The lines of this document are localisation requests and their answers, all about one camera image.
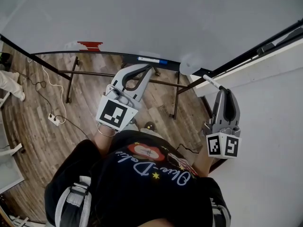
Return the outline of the white desk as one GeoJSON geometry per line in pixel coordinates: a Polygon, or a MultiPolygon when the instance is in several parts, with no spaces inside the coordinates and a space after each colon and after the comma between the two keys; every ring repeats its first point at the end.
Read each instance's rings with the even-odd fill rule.
{"type": "MultiPolygon", "coordinates": [[[[7,101],[9,96],[10,96],[10,93],[7,92],[3,98],[0,98],[0,109],[4,106],[4,103],[7,101]]],[[[5,151],[0,151],[0,157],[4,157],[7,155],[13,156],[17,151],[21,150],[22,148],[23,148],[22,144],[19,143],[13,149],[7,149],[5,151]]]]}

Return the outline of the black-capped whiteboard marker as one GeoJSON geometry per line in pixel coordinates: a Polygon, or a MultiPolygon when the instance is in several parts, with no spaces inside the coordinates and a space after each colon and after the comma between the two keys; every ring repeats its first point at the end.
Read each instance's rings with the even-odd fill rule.
{"type": "Polygon", "coordinates": [[[212,84],[218,90],[226,90],[225,87],[223,87],[221,84],[219,84],[218,82],[216,82],[215,80],[213,80],[211,77],[209,77],[206,74],[203,76],[203,79],[206,80],[207,82],[209,82],[210,84],[212,84]]]}

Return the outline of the white power strip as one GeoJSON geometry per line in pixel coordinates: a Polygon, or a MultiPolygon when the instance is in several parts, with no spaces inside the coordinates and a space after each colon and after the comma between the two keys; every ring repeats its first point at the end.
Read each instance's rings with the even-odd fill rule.
{"type": "Polygon", "coordinates": [[[51,113],[48,115],[48,120],[56,126],[59,126],[61,124],[61,122],[55,117],[55,115],[51,113]]]}

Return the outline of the whiteboard on black stand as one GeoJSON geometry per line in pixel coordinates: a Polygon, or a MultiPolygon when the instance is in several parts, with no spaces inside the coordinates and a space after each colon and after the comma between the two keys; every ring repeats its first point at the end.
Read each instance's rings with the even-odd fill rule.
{"type": "Polygon", "coordinates": [[[188,54],[218,75],[303,27],[303,0],[0,0],[0,40],[34,58],[59,53],[147,57],[188,54]],[[78,41],[102,42],[83,52],[78,41]]]}

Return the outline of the person's left forearm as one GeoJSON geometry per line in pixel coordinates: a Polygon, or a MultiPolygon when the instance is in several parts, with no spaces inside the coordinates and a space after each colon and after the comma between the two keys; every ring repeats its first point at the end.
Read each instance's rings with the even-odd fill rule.
{"type": "Polygon", "coordinates": [[[116,134],[116,131],[107,126],[104,126],[104,125],[98,126],[98,130],[97,130],[92,142],[99,150],[101,156],[105,156],[109,152],[111,142],[112,142],[112,139],[115,136],[115,134],[116,134]]]}

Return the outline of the red magnetic eraser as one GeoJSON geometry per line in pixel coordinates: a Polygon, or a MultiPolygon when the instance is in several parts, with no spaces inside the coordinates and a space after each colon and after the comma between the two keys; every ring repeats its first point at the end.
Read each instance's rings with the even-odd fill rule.
{"type": "Polygon", "coordinates": [[[85,47],[79,49],[79,51],[83,52],[100,52],[100,46],[103,44],[102,42],[85,42],[85,41],[78,41],[78,44],[85,47]]]}

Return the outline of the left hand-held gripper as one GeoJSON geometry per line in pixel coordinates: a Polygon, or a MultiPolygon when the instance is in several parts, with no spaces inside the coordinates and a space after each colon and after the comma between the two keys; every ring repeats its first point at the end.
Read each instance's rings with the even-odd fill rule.
{"type": "Polygon", "coordinates": [[[123,130],[141,109],[140,100],[151,75],[152,66],[149,64],[134,64],[121,69],[101,97],[96,121],[115,131],[123,130]],[[142,76],[137,84],[133,88],[127,87],[127,82],[140,73],[142,76]]]}

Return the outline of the person's right forearm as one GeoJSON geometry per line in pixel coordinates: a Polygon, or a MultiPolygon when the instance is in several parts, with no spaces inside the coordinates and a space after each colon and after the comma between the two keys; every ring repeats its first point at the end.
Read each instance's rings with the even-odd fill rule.
{"type": "Polygon", "coordinates": [[[208,177],[213,161],[214,158],[208,155],[207,149],[202,148],[196,155],[192,167],[197,172],[198,176],[208,177]]]}

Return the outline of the white round eraser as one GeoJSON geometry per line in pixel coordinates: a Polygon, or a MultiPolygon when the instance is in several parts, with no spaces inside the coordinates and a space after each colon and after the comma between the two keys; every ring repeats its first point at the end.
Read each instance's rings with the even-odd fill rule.
{"type": "Polygon", "coordinates": [[[181,60],[179,71],[183,75],[192,75],[202,67],[202,59],[198,55],[188,54],[181,60]]]}

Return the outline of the clear floor mat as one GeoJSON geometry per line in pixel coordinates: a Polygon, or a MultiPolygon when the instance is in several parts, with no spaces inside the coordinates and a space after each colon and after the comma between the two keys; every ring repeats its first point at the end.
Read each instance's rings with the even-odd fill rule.
{"type": "MultiPolygon", "coordinates": [[[[3,124],[0,124],[0,151],[13,149],[10,146],[3,124]]],[[[13,156],[0,157],[0,195],[24,181],[24,177],[13,156]]]]}

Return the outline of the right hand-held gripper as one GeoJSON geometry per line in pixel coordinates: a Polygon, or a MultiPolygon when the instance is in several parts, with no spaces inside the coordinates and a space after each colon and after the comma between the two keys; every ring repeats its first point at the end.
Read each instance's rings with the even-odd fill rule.
{"type": "Polygon", "coordinates": [[[217,93],[213,107],[213,125],[204,123],[202,134],[206,137],[207,153],[209,157],[221,159],[236,158],[242,139],[240,138],[241,130],[237,125],[240,120],[240,109],[237,99],[231,90],[220,90],[217,93]],[[215,124],[219,124],[224,119],[231,124],[218,130],[214,130],[215,124]]]}

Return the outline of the person's black printed shirt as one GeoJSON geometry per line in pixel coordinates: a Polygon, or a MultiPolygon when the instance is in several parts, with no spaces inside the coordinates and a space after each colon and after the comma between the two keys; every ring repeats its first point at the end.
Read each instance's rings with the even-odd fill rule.
{"type": "Polygon", "coordinates": [[[138,227],[164,219],[174,227],[230,227],[231,214],[217,182],[200,177],[166,140],[126,130],[101,156],[90,140],[81,141],[45,189],[50,224],[80,223],[84,198],[75,191],[61,213],[56,206],[66,189],[88,185],[88,227],[138,227]]]}

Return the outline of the blue-capped marker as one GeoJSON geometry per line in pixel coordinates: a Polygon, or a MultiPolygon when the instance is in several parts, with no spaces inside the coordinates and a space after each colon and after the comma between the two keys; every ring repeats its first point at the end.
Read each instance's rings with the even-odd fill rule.
{"type": "Polygon", "coordinates": [[[138,61],[145,61],[145,62],[151,62],[151,63],[157,63],[157,64],[168,64],[168,61],[166,60],[159,60],[159,59],[153,59],[153,58],[147,58],[147,57],[137,57],[138,61]]]}

